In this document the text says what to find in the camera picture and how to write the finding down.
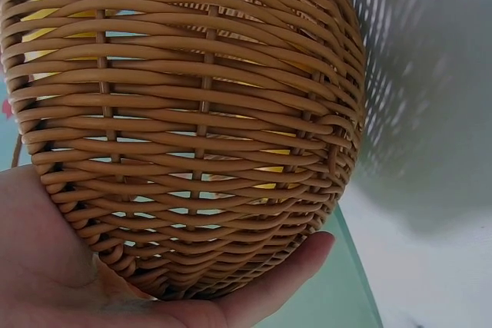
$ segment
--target woven basket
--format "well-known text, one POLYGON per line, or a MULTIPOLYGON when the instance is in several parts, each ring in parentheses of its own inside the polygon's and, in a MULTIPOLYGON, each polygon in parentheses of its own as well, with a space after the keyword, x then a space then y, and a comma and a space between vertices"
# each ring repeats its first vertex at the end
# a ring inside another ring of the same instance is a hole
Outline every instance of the woven basket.
POLYGON ((160 299, 218 297, 281 263, 354 169, 349 0, 3 0, 2 48, 53 202, 160 299))

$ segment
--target palm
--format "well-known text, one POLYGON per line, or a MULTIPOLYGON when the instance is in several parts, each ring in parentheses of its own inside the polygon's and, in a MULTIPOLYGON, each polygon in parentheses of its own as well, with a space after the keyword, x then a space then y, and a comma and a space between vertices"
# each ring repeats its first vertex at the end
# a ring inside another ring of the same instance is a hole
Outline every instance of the palm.
POLYGON ((249 328, 317 272, 333 243, 314 235, 273 273, 213 303, 158 303, 95 262, 32 167, 0 173, 0 198, 0 315, 8 326, 249 328))

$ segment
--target hand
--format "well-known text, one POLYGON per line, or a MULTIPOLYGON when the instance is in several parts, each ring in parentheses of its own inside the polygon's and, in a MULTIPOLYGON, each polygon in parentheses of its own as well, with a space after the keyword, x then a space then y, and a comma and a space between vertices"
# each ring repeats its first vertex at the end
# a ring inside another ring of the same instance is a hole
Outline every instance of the hand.
POLYGON ((216 301, 150 301, 79 240, 32 167, 0 173, 0 199, 0 327, 250 328, 318 272, 334 242, 315 234, 282 265, 216 301))

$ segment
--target white surface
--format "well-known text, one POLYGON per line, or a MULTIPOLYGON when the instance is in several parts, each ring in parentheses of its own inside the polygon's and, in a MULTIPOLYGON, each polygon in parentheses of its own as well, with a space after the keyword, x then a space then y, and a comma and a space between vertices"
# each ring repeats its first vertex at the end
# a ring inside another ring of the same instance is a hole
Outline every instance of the white surface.
POLYGON ((341 208, 384 324, 490 327, 492 0, 356 4, 369 127, 341 208))

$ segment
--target finger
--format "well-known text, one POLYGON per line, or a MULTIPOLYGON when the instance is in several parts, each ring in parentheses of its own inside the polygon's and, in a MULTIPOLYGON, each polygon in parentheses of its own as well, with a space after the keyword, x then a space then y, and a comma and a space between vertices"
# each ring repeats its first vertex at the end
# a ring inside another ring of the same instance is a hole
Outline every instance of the finger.
POLYGON ((218 301, 230 328, 249 328, 279 310, 313 277, 334 244, 327 233, 310 236, 284 263, 218 301))
POLYGON ((33 166, 0 172, 0 256, 77 287, 95 278, 92 253, 52 203, 33 166))

